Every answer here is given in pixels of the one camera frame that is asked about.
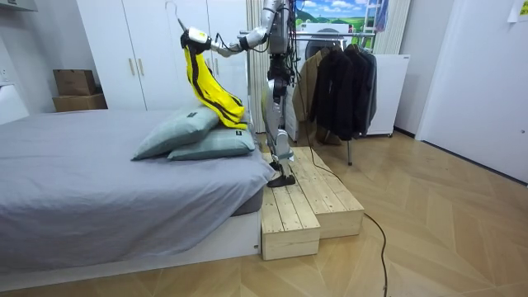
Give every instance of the poster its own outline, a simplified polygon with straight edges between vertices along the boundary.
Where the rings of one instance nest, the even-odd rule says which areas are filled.
[[[377,0],[306,0],[299,1],[297,8],[297,26],[305,22],[348,24],[350,32],[363,31],[367,5],[377,4]],[[366,19],[374,25],[375,8],[369,10]]]
[[[513,3],[508,22],[528,21],[528,1],[516,0]]]

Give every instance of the robot leg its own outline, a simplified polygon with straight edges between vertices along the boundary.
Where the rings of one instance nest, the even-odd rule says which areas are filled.
[[[295,184],[295,178],[290,170],[290,158],[294,153],[288,142],[288,133],[280,129],[283,117],[283,101],[286,99],[285,82],[281,79],[268,81],[268,92],[263,101],[264,123],[266,125],[266,144],[270,148],[275,170],[280,170],[280,177],[269,181],[269,187],[279,187]]]

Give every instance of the bed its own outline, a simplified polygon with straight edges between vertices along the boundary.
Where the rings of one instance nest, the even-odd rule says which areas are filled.
[[[0,125],[0,290],[258,252],[262,188],[274,173],[258,150],[130,161],[170,114],[81,111]],[[236,238],[244,232],[251,239]],[[50,270],[62,272],[39,272]]]

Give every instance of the hanging clothes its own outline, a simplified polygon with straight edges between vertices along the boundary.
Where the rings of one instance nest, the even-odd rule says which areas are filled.
[[[315,55],[308,58],[300,70],[300,78],[295,85],[292,98],[295,117],[298,121],[305,121],[305,115],[309,115],[312,106],[315,83],[317,82],[318,67],[321,60],[328,54],[329,49],[321,49]]]
[[[309,109],[312,106],[312,99],[314,98],[314,89],[317,82],[318,67],[324,57],[330,52],[329,48],[323,48],[315,55],[308,58],[300,70],[299,81],[295,85],[292,103],[294,106],[295,117],[297,121],[302,122],[306,120],[309,115]],[[329,133],[320,125],[317,125],[315,138],[322,144],[341,144],[341,140],[333,134]]]
[[[319,65],[309,119],[341,140],[365,136],[376,111],[376,67],[357,45],[333,50]]]
[[[310,108],[311,121],[336,134],[341,140],[352,138],[352,62],[340,49],[332,50],[319,65],[318,79]]]
[[[357,45],[348,45],[347,58],[354,65],[353,122],[354,137],[365,136],[376,112],[377,64],[373,54],[360,50]]]
[[[389,0],[383,0],[383,2],[381,3],[381,7],[378,9],[378,13],[376,13],[376,25],[375,25],[376,32],[385,31],[385,27],[387,27],[388,19],[389,19]]]

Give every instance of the brown coat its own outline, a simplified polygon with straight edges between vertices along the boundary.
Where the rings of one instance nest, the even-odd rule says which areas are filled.
[[[305,115],[309,115],[314,97],[315,83],[317,82],[317,70],[319,63],[328,51],[320,50],[312,57],[308,58],[300,70],[300,80],[295,85],[293,95],[293,105],[297,121],[305,121]]]

